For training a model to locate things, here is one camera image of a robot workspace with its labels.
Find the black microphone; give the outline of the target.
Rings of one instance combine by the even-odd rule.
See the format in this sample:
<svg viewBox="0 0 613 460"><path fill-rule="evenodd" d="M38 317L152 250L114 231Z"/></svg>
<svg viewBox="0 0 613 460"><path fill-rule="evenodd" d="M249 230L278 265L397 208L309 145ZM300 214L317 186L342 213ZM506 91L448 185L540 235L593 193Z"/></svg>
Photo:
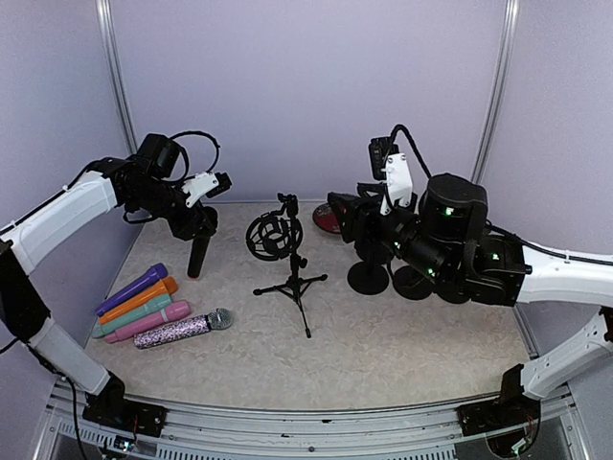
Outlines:
<svg viewBox="0 0 613 460"><path fill-rule="evenodd" d="M187 275L192 279L197 279L200 276L210 239L208 236L199 236L193 239L187 268Z"/></svg>

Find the purple microphone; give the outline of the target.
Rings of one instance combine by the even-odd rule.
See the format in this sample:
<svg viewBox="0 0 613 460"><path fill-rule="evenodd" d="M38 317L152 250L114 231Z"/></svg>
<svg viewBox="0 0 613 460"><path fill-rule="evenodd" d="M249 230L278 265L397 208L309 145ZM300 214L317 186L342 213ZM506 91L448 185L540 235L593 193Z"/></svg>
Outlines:
<svg viewBox="0 0 613 460"><path fill-rule="evenodd" d="M161 264L152 265L143 275L132 281L125 287L104 300L95 310L98 317L102 317L105 313L113 310L123 302L130 300L137 294L140 294L147 288L152 287L158 281L168 276L167 268Z"/></svg>

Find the orange microphone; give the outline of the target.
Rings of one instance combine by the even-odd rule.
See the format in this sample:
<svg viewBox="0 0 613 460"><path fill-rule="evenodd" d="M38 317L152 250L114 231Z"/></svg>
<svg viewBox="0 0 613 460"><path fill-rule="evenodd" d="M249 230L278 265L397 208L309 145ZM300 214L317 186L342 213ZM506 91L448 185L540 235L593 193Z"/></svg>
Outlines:
<svg viewBox="0 0 613 460"><path fill-rule="evenodd" d="M166 294L171 295L177 290L178 285L176 280L173 277L168 276L155 283L152 287L146 288L143 292L137 294L133 298L123 302L113 310L105 313L100 319L100 324L104 325L109 323L111 320L115 320L122 315L143 306L152 299Z"/></svg>

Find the black tripod mic stand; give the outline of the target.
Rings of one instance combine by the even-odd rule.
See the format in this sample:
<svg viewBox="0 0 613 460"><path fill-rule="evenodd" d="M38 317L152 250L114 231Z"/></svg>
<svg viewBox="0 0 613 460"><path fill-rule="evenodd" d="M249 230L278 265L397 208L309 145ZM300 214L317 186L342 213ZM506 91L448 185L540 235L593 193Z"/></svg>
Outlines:
<svg viewBox="0 0 613 460"><path fill-rule="evenodd" d="M258 287L253 290L253 294L261 296L277 291L290 298L302 315L306 337L311 338L302 296L313 283L325 282L328 275L322 274L311 278L300 276L300 270L307 266L307 258L298 254L304 236L303 226L298 219L298 197L294 194L278 193L277 199L281 203L281 208L255 218L247 228L245 242L248 251L258 260L277 262L289 259L290 275L283 284Z"/></svg>

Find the tall black stand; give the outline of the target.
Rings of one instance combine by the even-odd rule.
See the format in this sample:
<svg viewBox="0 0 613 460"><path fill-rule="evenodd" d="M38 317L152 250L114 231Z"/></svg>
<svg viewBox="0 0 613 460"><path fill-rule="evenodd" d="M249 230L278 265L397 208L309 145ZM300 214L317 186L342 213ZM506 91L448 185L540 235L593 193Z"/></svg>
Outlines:
<svg viewBox="0 0 613 460"><path fill-rule="evenodd" d="M378 295L389 286L386 256L360 255L360 261L348 271L347 281L356 292L364 295Z"/></svg>

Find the pink microphone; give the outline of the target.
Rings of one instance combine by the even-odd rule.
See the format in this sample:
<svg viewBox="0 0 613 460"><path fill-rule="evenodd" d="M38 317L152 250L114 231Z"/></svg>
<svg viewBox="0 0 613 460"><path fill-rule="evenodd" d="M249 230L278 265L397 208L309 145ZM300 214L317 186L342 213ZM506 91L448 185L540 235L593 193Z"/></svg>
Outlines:
<svg viewBox="0 0 613 460"><path fill-rule="evenodd" d="M124 341L137 334L186 318L191 313L192 308L187 301L174 302L157 312L119 328L114 333L107 335L103 340L106 343Z"/></svg>

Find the glitter silver-head microphone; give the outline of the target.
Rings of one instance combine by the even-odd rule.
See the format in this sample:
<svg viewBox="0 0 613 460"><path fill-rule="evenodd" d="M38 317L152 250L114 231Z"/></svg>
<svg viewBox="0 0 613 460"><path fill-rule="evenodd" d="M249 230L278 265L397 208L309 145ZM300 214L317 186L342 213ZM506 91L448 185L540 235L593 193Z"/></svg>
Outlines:
<svg viewBox="0 0 613 460"><path fill-rule="evenodd" d="M226 309L215 309L208 314L175 321L133 337L138 350L150 349L215 331L229 329L234 315Z"/></svg>

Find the teal microphone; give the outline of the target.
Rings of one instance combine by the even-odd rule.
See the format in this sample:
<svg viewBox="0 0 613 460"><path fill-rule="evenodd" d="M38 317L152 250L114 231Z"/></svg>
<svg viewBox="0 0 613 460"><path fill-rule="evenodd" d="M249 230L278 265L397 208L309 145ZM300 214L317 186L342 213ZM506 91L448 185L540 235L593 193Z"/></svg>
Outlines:
<svg viewBox="0 0 613 460"><path fill-rule="evenodd" d="M122 316L119 316L118 318L109 321L108 323L100 324L100 326L95 328L92 332L92 337L95 339L105 337L106 335L114 333L121 327L140 320L149 314L158 312L159 310L168 306L170 303L171 297L169 294L159 295L152 300L149 300L141 307L131 310L123 314Z"/></svg>

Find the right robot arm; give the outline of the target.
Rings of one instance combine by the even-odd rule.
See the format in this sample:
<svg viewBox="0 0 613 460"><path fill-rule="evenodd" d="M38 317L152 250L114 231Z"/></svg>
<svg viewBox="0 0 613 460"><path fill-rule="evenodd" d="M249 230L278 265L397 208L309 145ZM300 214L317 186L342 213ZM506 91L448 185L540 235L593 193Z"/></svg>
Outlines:
<svg viewBox="0 0 613 460"><path fill-rule="evenodd" d="M369 145L375 192L329 193L345 242L360 262L349 272L352 288L370 295L386 288L386 264L402 261L399 292L407 298L436 294L449 303L472 301L592 304L597 313L552 351L507 370L498 397L458 408L464 435L534 420L540 403L561 384L612 353L612 260L522 240L488 221L484 187L445 172L430 175L415 195L405 155L393 137Z"/></svg>

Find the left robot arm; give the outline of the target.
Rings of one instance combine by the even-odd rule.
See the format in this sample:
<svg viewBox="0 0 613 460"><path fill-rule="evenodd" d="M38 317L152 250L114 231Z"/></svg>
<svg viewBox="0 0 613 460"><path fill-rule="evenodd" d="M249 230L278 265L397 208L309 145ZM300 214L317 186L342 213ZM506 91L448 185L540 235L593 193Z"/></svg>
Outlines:
<svg viewBox="0 0 613 460"><path fill-rule="evenodd" d="M85 407L74 410L75 418L148 437L161 435L166 408L128 398L123 380L56 321L32 276L78 231L117 208L164 220L175 238L191 243L188 273L198 276L218 227L216 210L202 200L227 192L232 180L214 166L172 179L176 162L189 159L178 139L150 133L128 157L90 162L55 195L1 230L2 323L43 367L83 393Z"/></svg>

